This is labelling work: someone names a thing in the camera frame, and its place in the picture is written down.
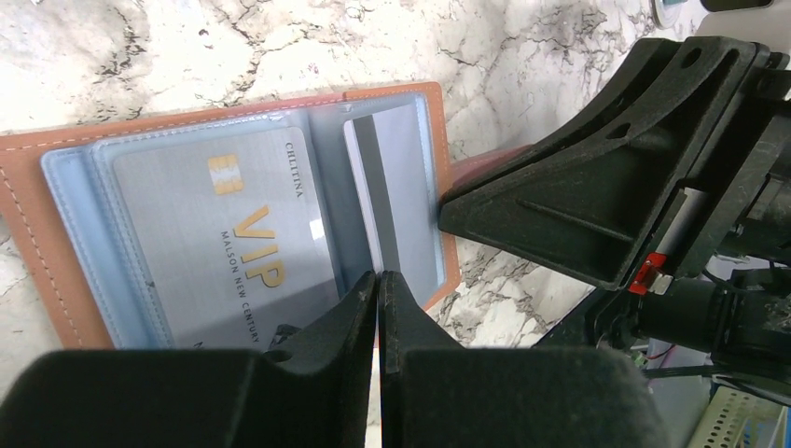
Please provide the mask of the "silver magnetic stripe card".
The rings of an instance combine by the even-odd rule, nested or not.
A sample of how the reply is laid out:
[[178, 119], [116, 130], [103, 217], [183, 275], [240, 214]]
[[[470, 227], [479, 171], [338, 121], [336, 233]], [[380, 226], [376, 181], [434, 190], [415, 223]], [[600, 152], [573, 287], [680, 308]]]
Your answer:
[[372, 267], [402, 273], [421, 307], [447, 279], [425, 118], [407, 104], [343, 125]]

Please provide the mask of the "silver VIP card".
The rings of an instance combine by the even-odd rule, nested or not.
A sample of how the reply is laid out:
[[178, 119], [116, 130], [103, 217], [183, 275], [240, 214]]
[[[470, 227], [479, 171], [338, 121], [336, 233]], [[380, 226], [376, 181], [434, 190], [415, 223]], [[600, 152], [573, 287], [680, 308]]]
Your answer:
[[338, 302], [299, 128], [177, 136], [112, 166], [174, 346], [266, 350]]

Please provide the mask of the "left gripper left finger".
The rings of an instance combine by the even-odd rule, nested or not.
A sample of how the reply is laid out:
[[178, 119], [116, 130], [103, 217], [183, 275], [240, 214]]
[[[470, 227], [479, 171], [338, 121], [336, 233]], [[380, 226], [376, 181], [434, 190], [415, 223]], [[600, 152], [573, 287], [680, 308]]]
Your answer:
[[375, 273], [307, 328], [254, 350], [63, 350], [1, 405], [5, 447], [361, 447]]

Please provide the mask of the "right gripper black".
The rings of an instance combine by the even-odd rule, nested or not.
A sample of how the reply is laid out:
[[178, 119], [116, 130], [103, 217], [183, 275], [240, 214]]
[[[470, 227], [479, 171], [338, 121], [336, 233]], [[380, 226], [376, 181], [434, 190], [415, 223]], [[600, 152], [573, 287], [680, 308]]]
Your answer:
[[439, 227], [617, 289], [678, 182], [703, 170], [667, 260], [593, 291], [541, 342], [660, 340], [647, 378], [708, 378], [788, 405], [788, 63], [773, 52], [757, 70], [756, 44], [728, 37], [642, 38], [559, 130], [454, 187]]

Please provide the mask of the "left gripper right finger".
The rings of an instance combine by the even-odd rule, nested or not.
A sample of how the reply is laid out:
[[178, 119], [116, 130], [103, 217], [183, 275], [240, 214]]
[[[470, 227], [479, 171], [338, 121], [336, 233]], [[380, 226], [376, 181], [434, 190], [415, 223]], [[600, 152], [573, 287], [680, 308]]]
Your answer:
[[466, 348], [401, 273], [378, 293], [386, 447], [664, 447], [645, 377], [619, 352]]

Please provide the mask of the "brown leather card holder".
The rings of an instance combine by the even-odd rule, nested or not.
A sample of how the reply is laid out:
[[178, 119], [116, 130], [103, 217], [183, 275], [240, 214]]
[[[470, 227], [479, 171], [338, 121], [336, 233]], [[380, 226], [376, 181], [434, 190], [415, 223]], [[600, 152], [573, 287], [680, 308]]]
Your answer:
[[52, 195], [46, 185], [41, 157], [52, 150], [91, 144], [107, 137], [169, 130], [264, 112], [368, 100], [418, 92], [428, 100], [432, 141], [448, 149], [442, 90], [436, 82], [418, 82], [334, 92], [274, 102], [203, 109], [145, 119], [108, 121], [59, 129], [5, 135], [1, 139], [1, 215], [21, 252], [28, 272], [62, 345], [67, 349], [111, 347], [76, 252], [67, 240]]

